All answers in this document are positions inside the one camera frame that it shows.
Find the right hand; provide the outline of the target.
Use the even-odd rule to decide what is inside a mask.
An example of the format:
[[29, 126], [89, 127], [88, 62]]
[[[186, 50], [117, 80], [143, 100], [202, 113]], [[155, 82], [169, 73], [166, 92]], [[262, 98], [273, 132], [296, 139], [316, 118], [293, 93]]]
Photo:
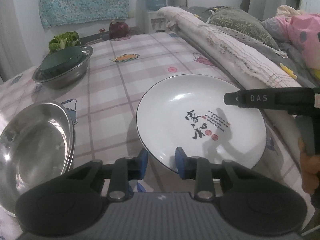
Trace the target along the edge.
[[302, 175], [302, 189], [304, 192], [312, 195], [319, 187], [319, 155], [308, 156], [305, 144], [302, 138], [298, 139], [298, 147], [300, 150], [300, 168]]

